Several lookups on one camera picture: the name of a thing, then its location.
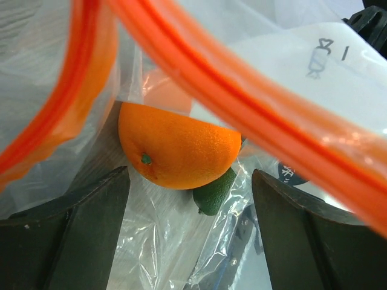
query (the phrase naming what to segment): black object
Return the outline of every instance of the black object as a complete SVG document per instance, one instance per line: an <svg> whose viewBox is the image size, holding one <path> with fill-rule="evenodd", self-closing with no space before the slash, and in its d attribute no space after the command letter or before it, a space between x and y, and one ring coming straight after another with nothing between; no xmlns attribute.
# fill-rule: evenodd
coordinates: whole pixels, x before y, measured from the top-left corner
<svg viewBox="0 0 387 290"><path fill-rule="evenodd" d="M387 11L377 6L369 6L351 18L343 19L354 31L367 41L384 58L387 58Z"/></svg>
<svg viewBox="0 0 387 290"><path fill-rule="evenodd" d="M129 186L119 167L0 221L0 289L105 290Z"/></svg>
<svg viewBox="0 0 387 290"><path fill-rule="evenodd" d="M386 0L363 0L363 5L365 8L370 6L377 6L384 10L387 10L387 1Z"/></svg>
<svg viewBox="0 0 387 290"><path fill-rule="evenodd" d="M273 290L384 290L387 241L343 211L255 170L253 196Z"/></svg>
<svg viewBox="0 0 387 290"><path fill-rule="evenodd" d="M290 166L286 166L282 163L278 164L278 176L279 180L292 186L301 185L308 182L306 179L296 174L296 171Z"/></svg>

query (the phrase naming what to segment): clear plastic bag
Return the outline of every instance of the clear plastic bag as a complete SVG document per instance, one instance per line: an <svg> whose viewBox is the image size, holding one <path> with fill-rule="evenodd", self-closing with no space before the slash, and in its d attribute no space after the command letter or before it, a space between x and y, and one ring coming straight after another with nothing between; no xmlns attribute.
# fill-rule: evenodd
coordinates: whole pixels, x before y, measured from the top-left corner
<svg viewBox="0 0 387 290"><path fill-rule="evenodd" d="M123 35L121 40L131 42L127 35ZM120 52L125 55L125 47L121 47ZM125 74L118 100L152 106L218 126L230 127L158 68L138 45L135 45L130 59L133 59L132 70Z"/></svg>
<svg viewBox="0 0 387 290"><path fill-rule="evenodd" d="M176 84L387 235L387 61L342 14L323 0L108 1Z"/></svg>
<svg viewBox="0 0 387 290"><path fill-rule="evenodd" d="M0 58L0 152L27 127L53 90L65 57L70 2L44 1ZM37 206L69 188L119 91L119 69L93 104L77 138L61 144L0 195L0 219Z"/></svg>

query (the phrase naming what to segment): orange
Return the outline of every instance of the orange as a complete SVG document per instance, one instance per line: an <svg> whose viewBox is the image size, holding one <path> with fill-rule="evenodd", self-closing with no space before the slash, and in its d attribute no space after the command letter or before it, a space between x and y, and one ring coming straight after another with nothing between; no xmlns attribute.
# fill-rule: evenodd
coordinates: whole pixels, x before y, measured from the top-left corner
<svg viewBox="0 0 387 290"><path fill-rule="evenodd" d="M133 103L122 104L119 136L134 168L170 189L194 189L216 180L241 146L237 131Z"/></svg>

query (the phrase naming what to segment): printed label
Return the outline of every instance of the printed label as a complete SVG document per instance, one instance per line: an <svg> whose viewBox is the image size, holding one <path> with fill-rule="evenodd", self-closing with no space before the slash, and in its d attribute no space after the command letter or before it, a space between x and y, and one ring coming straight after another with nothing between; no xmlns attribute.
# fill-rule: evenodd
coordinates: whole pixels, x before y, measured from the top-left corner
<svg viewBox="0 0 387 290"><path fill-rule="evenodd" d="M301 185L308 182L297 175L296 171L290 166L283 165L282 163L278 164L278 176L279 180L291 186Z"/></svg>

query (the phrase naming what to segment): plastic bag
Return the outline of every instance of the plastic bag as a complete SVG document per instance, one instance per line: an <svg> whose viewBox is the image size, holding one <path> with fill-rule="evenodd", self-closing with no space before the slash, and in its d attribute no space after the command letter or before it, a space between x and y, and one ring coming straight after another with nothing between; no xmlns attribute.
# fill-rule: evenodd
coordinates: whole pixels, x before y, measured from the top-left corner
<svg viewBox="0 0 387 290"><path fill-rule="evenodd" d="M57 82L68 39L69 9L67 1L44 1L0 59L1 153L41 110ZM118 67L113 67L78 137L61 144L46 160L35 164L23 178L3 190L1 219L67 191L118 94L118 73Z"/></svg>
<svg viewBox="0 0 387 290"><path fill-rule="evenodd" d="M226 260L235 263L227 253L238 227L241 232L249 229L241 242L248 244L250 251L257 250L257 260L245 260L254 264L264 261L246 172L240 170L216 217L198 214L190 190L168 190L151 184L131 166L129 175L131 191L108 289L211 289L203 287L205 278ZM240 277L249 273L239 271Z"/></svg>
<svg viewBox="0 0 387 290"><path fill-rule="evenodd" d="M109 3L211 113L387 235L387 61L323 0Z"/></svg>
<svg viewBox="0 0 387 290"><path fill-rule="evenodd" d="M249 140L245 140L233 169L238 173L234 185L213 222L197 264L183 289L245 289L259 285L262 290L271 290L253 205L251 177L255 169L348 210Z"/></svg>
<svg viewBox="0 0 387 290"><path fill-rule="evenodd" d="M123 80L117 99L175 112L218 126L230 127L158 68L138 45L134 49L131 74Z"/></svg>

